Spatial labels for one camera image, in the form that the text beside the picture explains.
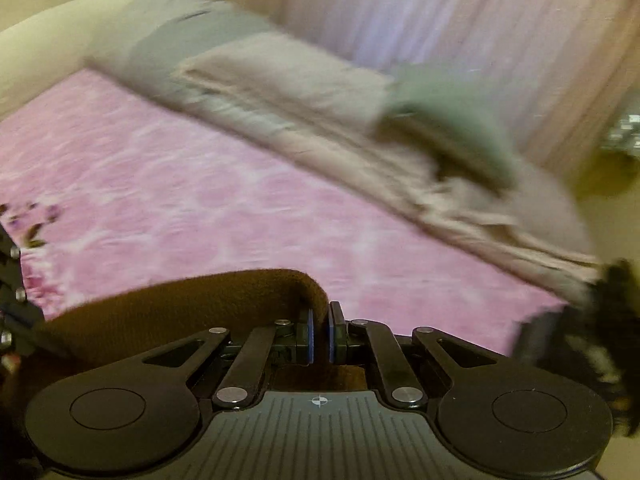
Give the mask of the stack of dark folded clothes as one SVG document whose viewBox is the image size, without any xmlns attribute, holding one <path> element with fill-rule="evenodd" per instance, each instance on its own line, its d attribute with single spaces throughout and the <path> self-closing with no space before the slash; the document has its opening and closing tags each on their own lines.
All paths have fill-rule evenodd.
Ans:
<svg viewBox="0 0 640 480">
<path fill-rule="evenodd" d="M 579 382 L 605 400 L 614 431 L 639 435 L 639 272 L 628 260 L 607 266 L 590 300 L 521 322 L 511 356 Z"/>
</svg>

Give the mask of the pink floral bed blanket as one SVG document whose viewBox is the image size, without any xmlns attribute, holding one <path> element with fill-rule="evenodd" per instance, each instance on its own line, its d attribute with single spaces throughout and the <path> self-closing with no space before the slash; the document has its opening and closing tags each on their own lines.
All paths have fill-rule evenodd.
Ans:
<svg viewBox="0 0 640 480">
<path fill-rule="evenodd" d="M 243 269 L 308 273 L 348 318 L 508 352 L 559 301 L 352 192 L 91 70 L 1 123 L 1 221 L 53 318 L 125 290 Z"/>
</svg>

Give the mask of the pale pleated curtain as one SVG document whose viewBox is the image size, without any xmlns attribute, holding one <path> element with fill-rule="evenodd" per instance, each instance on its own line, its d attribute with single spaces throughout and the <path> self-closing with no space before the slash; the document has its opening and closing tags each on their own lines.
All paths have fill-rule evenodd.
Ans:
<svg viewBox="0 0 640 480">
<path fill-rule="evenodd" d="M 639 0 L 233 0 L 363 66 L 438 63 L 489 88 L 515 143 L 576 171 L 639 80 Z"/>
</svg>

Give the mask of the green cushion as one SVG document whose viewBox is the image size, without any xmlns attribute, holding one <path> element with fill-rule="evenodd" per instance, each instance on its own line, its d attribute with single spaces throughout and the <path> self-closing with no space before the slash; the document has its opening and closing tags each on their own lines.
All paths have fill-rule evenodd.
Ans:
<svg viewBox="0 0 640 480">
<path fill-rule="evenodd" d="M 491 191 L 518 182 L 515 148 L 483 86 L 442 66 L 393 69 L 375 137 L 442 156 Z"/>
</svg>

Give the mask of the brown knit cardigan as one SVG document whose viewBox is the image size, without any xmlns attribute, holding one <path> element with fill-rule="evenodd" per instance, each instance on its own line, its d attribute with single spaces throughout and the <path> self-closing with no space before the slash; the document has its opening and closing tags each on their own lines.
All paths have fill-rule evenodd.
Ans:
<svg viewBox="0 0 640 480">
<path fill-rule="evenodd" d="M 288 269 L 186 278 L 83 304 L 35 325 L 40 348 L 1 387 L 1 426 L 17 429 L 30 399 L 52 382 L 212 327 L 243 340 L 305 309 L 321 328 L 328 295 L 309 275 Z"/>
</svg>

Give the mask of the beige folded duvet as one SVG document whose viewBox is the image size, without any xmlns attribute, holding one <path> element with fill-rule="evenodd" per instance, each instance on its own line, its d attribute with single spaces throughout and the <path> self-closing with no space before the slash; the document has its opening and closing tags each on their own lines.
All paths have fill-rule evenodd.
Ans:
<svg viewBox="0 0 640 480">
<path fill-rule="evenodd" d="M 429 150 L 378 140 L 392 73 L 352 65 L 217 0 L 132 0 L 99 26 L 88 61 L 565 300 L 589 299 L 599 263 L 566 188 L 516 150 L 518 182 L 495 192 Z"/>
</svg>

